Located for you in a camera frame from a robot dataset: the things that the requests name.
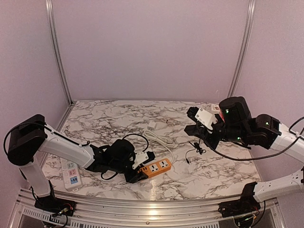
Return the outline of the orange power strip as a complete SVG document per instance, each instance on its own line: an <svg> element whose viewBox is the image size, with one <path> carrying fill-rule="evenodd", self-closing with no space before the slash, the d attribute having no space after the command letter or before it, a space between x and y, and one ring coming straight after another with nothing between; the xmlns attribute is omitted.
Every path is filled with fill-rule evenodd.
<svg viewBox="0 0 304 228"><path fill-rule="evenodd" d="M170 169L171 169L171 162L167 158L165 158L163 160L157 161L155 163L140 168L140 171L146 174L148 178L152 178L154 176L165 173Z"/></svg>

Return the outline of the black adapter with cable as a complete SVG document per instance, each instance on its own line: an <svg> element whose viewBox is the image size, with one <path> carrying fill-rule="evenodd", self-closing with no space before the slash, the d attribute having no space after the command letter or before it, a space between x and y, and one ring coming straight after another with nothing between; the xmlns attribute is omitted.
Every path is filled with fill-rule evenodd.
<svg viewBox="0 0 304 228"><path fill-rule="evenodd" d="M203 155L207 152L206 149L203 149L201 146L200 146L200 141L199 142L190 142L188 141L188 143L193 147L193 149L190 149L188 150L186 153L185 153L185 160L187 162L187 164L190 164L190 161L187 157L188 153L191 152L191 151L195 151L196 153L199 153L200 155Z"/></svg>

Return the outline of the white travel adapter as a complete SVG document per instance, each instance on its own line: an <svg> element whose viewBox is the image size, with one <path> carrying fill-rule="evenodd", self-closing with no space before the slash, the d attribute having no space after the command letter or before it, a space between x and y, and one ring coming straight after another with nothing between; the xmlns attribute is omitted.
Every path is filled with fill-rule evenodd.
<svg viewBox="0 0 304 228"><path fill-rule="evenodd" d="M211 111L212 113L220 113L220 107L218 104L211 104Z"/></svg>

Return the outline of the red cube socket adapter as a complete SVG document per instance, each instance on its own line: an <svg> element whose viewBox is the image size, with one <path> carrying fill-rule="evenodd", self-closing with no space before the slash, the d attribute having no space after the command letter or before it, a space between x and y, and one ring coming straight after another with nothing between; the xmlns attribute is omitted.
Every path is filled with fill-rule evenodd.
<svg viewBox="0 0 304 228"><path fill-rule="evenodd" d="M224 115L223 115L223 113L222 113L221 111L219 112L219 116L221 117L221 120L222 120L223 122L225 122Z"/></svg>

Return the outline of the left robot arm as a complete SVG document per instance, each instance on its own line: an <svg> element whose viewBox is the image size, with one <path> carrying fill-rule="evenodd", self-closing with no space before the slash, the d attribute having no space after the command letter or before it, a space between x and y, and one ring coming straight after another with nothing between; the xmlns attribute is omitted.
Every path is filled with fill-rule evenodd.
<svg viewBox="0 0 304 228"><path fill-rule="evenodd" d="M149 157L145 151L135 152L135 147L125 138L111 145L97 147L90 142L77 143L60 134L37 114L11 128L3 139L3 150L8 160L19 167L32 187L39 203L49 211L56 211L60 201L46 179L35 155L44 152L74 162L94 173L113 171L123 174L127 183L136 183L148 176L140 170Z"/></svg>

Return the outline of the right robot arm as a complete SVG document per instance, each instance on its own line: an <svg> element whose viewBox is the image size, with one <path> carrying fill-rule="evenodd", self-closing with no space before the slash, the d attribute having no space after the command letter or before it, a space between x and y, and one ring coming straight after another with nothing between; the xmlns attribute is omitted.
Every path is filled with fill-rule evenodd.
<svg viewBox="0 0 304 228"><path fill-rule="evenodd" d="M244 97L226 98L219 103L219 109L219 114L213 114L203 108L190 107L187 116L195 124L185 127L186 134L198 137L220 156L223 154L216 148L219 142L223 141L246 148L260 146L275 150L276 155L286 153L300 162L304 161L302 133L293 132L291 127L268 114L252 117ZM304 170L300 169L279 179L245 185L235 208L238 212L245 213L254 202L260 203L303 190Z"/></svg>

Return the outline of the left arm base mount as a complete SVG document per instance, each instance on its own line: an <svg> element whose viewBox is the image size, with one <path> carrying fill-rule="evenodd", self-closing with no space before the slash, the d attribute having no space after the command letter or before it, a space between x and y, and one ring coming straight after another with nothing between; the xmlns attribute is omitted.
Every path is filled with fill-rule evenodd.
<svg viewBox="0 0 304 228"><path fill-rule="evenodd" d="M57 198L55 196L51 182L48 182L50 186L50 194L46 197L36 196L33 188L31 187L32 195L35 199L35 208L52 212L56 216L61 214L73 216L76 207L76 202L72 200Z"/></svg>

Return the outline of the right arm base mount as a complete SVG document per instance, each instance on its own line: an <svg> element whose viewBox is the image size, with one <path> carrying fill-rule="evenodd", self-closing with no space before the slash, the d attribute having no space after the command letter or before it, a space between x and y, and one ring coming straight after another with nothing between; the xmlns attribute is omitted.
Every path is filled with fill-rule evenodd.
<svg viewBox="0 0 304 228"><path fill-rule="evenodd" d="M254 198L254 188L257 182L248 183L244 186L240 198L219 203L218 212L223 218L237 216L260 210L260 203Z"/></svg>

